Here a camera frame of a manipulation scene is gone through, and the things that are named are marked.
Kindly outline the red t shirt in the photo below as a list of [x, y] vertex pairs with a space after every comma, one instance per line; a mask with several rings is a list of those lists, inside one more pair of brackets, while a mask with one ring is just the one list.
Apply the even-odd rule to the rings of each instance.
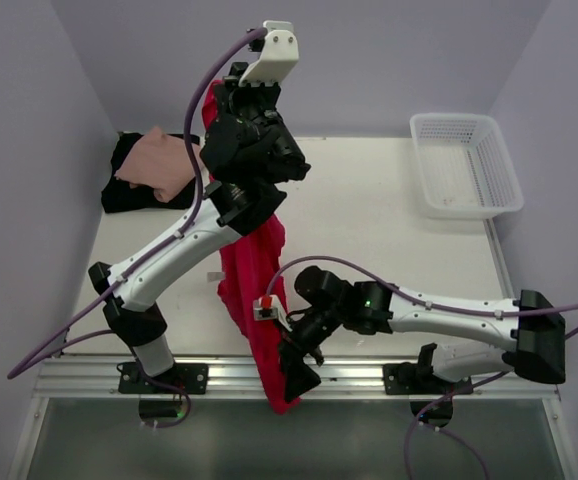
[[273, 322], [255, 319], [253, 305], [266, 294], [270, 281], [280, 269], [285, 241], [284, 225], [273, 215], [253, 233], [221, 248], [224, 279], [217, 287], [231, 319], [249, 342], [268, 403], [279, 415], [287, 413], [298, 402], [284, 398], [285, 375], [278, 352], [280, 332]]

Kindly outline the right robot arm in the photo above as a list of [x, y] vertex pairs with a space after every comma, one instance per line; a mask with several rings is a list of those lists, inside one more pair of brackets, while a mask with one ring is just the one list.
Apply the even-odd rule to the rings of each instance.
[[430, 297], [376, 281], [349, 283], [317, 266], [304, 269], [294, 289], [309, 306], [286, 326], [279, 345], [286, 402], [320, 384], [304, 358], [322, 364], [320, 346], [340, 327], [360, 335], [422, 332], [456, 338], [453, 345], [423, 346], [417, 362], [396, 376], [430, 393], [485, 373], [514, 372], [551, 385], [566, 380], [565, 320], [540, 292], [482, 301], [475, 315], [472, 300]]

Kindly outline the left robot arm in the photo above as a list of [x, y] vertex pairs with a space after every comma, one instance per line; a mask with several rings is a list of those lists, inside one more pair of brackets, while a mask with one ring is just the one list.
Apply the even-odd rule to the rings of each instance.
[[247, 66], [233, 63], [213, 90], [217, 116], [200, 151], [211, 181], [199, 205], [128, 259], [89, 270], [105, 297], [110, 329], [154, 392], [170, 390], [177, 379], [158, 297], [200, 261], [263, 225], [286, 197], [278, 184], [302, 181], [310, 169], [277, 111], [279, 80], [250, 80]]

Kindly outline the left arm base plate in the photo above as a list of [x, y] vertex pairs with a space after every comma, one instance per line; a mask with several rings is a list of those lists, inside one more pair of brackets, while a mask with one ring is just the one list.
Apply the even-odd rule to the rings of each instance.
[[203, 395], [208, 382], [208, 365], [205, 363], [177, 363], [170, 370], [156, 376], [155, 382], [146, 380], [135, 362], [123, 362], [116, 366], [120, 375], [117, 391], [121, 394], [173, 394], [179, 387], [189, 395]]

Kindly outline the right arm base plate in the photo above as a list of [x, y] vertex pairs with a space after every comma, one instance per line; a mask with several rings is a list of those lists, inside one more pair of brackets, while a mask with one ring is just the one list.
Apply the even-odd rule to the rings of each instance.
[[402, 362], [384, 364], [382, 367], [384, 389], [387, 395], [444, 395], [455, 390], [462, 394], [472, 394], [470, 378], [449, 382], [433, 373], [433, 354], [438, 349], [436, 343], [421, 347], [415, 363]]

